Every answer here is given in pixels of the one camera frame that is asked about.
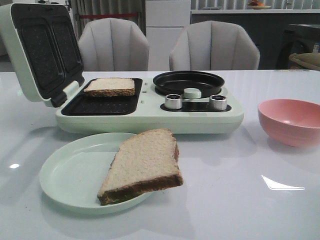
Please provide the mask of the white bread slice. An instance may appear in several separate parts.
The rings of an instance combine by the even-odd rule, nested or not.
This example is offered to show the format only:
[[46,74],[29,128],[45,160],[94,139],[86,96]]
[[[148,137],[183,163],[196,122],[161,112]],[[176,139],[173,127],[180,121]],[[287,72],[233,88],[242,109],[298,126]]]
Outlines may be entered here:
[[152,129],[125,140],[97,193],[102,206],[144,193],[183,185],[179,148],[167,128]]
[[132,78],[97,78],[92,80],[83,90],[91,97],[119,97],[133,96],[135,94],[135,82]]

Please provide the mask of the pink plastic bowl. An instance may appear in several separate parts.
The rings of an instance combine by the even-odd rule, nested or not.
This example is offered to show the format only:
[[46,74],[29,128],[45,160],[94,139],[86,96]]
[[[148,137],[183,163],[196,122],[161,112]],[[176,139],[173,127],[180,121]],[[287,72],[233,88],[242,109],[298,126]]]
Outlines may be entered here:
[[258,118],[262,129],[274,140],[293,147],[320,144],[320,105],[297,99],[261,102]]

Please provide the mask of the green breakfast maker lid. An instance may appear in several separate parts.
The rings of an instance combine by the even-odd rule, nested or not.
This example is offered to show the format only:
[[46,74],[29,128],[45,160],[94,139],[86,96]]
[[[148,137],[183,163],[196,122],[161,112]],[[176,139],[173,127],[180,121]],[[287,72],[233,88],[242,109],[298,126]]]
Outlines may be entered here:
[[1,6],[0,36],[29,101],[60,107],[83,85],[84,64],[65,6]]

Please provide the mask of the green breakfast maker base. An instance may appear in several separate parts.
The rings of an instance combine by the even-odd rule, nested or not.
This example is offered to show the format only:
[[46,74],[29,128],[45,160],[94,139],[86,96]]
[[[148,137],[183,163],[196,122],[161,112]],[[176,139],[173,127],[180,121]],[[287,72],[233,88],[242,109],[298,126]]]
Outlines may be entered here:
[[81,89],[55,113],[58,126],[67,132],[97,134],[141,133],[166,128],[175,134],[222,134],[236,130],[244,119],[244,109],[222,87],[227,108],[211,108],[208,98],[184,99],[178,110],[165,109],[165,96],[158,94],[150,78],[136,78],[135,95],[91,97]]

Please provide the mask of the left silver control knob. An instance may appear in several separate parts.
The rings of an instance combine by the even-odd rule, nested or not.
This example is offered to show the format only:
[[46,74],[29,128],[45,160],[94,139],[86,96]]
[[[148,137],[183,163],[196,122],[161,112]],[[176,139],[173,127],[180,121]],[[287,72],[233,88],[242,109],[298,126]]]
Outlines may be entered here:
[[168,94],[165,96],[164,106],[170,110],[179,110],[183,106],[182,96],[179,94]]

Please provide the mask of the silver control knob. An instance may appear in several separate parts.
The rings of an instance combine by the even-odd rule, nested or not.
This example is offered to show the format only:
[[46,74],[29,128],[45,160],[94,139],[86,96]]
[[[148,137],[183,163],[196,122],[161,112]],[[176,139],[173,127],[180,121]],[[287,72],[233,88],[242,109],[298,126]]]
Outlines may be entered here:
[[170,110],[179,110],[183,106],[182,96],[179,94],[168,94],[165,96],[164,106]]
[[213,110],[224,111],[227,109],[227,97],[223,95],[211,95],[209,97],[209,106]]

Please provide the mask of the green round pan knob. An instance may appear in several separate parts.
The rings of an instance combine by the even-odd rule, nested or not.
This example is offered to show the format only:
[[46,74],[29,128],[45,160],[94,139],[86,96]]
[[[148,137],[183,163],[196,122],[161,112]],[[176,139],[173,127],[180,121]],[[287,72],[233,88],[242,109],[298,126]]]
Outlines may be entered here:
[[198,88],[188,87],[183,90],[183,97],[185,99],[200,99],[202,92]]

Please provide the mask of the right silver control knob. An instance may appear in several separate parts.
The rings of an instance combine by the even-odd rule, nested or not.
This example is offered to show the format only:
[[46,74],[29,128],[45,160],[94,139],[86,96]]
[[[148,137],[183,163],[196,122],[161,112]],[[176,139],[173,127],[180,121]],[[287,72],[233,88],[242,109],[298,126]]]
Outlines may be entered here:
[[223,95],[211,95],[209,97],[209,106],[213,110],[224,111],[227,109],[227,97]]

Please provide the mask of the right grey upholstered chair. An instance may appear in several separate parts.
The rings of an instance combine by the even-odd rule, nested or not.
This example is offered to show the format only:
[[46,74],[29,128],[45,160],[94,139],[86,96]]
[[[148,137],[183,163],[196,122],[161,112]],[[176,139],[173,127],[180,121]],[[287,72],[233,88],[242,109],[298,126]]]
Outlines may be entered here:
[[257,70],[260,52],[240,25],[202,21],[184,27],[169,54],[171,71]]

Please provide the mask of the grey upholstered chair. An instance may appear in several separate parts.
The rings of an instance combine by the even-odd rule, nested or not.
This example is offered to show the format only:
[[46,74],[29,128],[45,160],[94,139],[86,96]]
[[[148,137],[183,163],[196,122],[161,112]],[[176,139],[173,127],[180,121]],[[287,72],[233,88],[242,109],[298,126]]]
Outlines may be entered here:
[[130,20],[104,18],[87,23],[78,41],[86,72],[147,71],[149,43]]
[[260,52],[240,25],[202,21],[184,27],[169,54],[171,71],[257,70]]

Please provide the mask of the left grey upholstered chair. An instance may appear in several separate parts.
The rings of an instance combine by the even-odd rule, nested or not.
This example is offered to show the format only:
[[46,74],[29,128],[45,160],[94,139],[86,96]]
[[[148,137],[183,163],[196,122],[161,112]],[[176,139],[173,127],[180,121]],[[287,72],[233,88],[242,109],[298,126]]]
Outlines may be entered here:
[[147,71],[149,43],[130,20],[104,18],[87,23],[78,41],[86,72]]

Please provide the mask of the white cabinet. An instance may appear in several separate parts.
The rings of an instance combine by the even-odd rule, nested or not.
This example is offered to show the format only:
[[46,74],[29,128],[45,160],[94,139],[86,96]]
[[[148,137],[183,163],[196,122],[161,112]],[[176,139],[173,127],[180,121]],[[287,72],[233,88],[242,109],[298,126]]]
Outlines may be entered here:
[[147,0],[145,2],[149,71],[170,69],[170,52],[182,29],[189,25],[190,13],[190,0]]

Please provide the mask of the light green round plate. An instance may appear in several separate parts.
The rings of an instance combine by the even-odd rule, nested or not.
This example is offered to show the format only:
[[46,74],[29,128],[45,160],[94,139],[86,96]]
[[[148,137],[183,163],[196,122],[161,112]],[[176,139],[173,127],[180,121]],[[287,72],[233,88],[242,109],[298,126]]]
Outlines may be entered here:
[[151,196],[102,206],[97,194],[120,144],[131,133],[101,133],[72,141],[55,151],[42,165],[43,192],[62,208],[87,215],[111,214],[132,208]]

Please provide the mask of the fruit plate on counter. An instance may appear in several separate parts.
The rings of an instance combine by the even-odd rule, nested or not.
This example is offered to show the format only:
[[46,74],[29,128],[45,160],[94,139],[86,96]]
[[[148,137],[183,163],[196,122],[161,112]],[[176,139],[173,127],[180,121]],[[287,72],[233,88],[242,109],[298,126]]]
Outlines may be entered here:
[[254,9],[254,10],[267,10],[271,8],[270,5],[265,5],[263,2],[260,2],[259,0],[250,0],[247,6],[250,9]]

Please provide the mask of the tan cushion at right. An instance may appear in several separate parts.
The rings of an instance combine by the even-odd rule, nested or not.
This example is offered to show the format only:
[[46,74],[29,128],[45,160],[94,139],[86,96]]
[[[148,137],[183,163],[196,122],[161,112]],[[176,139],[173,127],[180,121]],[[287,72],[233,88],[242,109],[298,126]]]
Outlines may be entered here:
[[288,60],[292,62],[290,69],[295,70],[320,70],[320,53],[293,53],[288,57]]

